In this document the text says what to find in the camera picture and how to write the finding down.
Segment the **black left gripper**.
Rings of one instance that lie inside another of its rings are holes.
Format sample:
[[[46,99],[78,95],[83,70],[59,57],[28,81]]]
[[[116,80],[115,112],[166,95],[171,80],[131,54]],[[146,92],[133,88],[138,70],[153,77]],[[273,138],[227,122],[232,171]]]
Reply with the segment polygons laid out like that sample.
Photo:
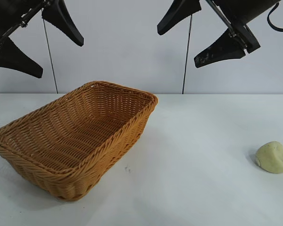
[[[9,38],[19,27],[42,11],[42,18],[62,31],[76,45],[84,38],[74,24],[63,0],[0,0],[0,67],[41,78],[43,68],[24,54]]]

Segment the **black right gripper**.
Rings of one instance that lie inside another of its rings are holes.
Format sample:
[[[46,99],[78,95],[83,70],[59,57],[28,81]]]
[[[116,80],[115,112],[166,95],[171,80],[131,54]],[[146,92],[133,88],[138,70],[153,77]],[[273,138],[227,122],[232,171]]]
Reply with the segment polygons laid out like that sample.
[[[195,58],[196,68],[219,61],[240,59],[251,53],[260,44],[247,23],[279,3],[278,0],[208,0],[207,3],[227,26],[226,31]],[[201,11],[199,0],[174,0],[157,25],[163,35],[176,24]]]

